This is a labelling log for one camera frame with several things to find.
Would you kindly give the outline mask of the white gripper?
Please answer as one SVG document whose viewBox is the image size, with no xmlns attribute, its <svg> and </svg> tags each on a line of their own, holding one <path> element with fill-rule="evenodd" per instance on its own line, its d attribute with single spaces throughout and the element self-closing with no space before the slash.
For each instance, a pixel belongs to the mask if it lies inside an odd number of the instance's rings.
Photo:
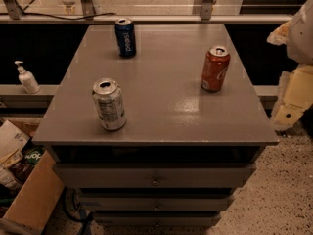
<svg viewBox="0 0 313 235">
<path fill-rule="evenodd" d="M 291 22 L 272 31 L 267 42 L 286 45 Z M 278 99 L 271 112 L 271 124 L 276 131 L 292 128 L 313 105 L 313 66 L 298 65 L 292 72 L 283 71 L 279 79 Z"/>
</svg>

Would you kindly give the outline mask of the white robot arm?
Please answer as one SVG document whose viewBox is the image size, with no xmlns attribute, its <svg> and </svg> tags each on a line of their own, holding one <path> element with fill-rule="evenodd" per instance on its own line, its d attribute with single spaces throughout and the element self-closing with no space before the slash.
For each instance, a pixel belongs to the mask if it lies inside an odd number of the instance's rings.
<svg viewBox="0 0 313 235">
<path fill-rule="evenodd" d="M 298 63 L 292 72 L 282 72 L 270 117 L 276 131 L 285 131 L 313 105 L 313 0 L 307 0 L 290 21 L 272 31 L 267 42 L 285 44 L 288 58 Z"/>
</svg>

